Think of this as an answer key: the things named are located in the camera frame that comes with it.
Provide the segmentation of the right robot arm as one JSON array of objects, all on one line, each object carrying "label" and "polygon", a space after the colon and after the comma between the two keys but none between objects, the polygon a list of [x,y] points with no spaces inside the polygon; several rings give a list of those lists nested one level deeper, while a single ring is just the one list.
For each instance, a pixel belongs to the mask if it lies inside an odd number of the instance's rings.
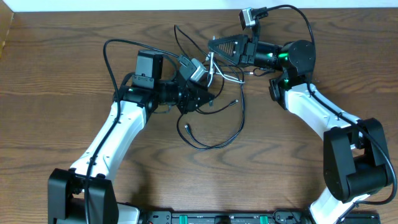
[{"label": "right robot arm", "polygon": [[312,82],[314,39],[284,45],[262,42],[259,21],[268,8],[246,8],[239,13],[243,29],[252,34],[212,39],[211,52],[235,66],[280,72],[269,81],[273,101],[309,125],[323,141],[325,190],[301,215],[299,223],[378,223],[376,214],[354,213],[370,204],[370,196],[384,187],[397,192],[397,175],[389,158],[382,124],[347,113],[324,97]]}]

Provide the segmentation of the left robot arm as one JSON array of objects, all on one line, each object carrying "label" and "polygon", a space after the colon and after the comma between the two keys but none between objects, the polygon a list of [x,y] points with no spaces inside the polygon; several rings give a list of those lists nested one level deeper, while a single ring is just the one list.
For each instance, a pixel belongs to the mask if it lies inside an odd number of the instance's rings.
[{"label": "left robot arm", "polygon": [[163,80],[165,54],[140,50],[136,69],[125,76],[114,95],[103,127],[68,170],[55,169],[48,181],[49,223],[139,223],[140,210],[118,203],[113,181],[133,139],[160,105],[181,114],[214,99],[204,83],[205,66],[180,55],[180,67]]}]

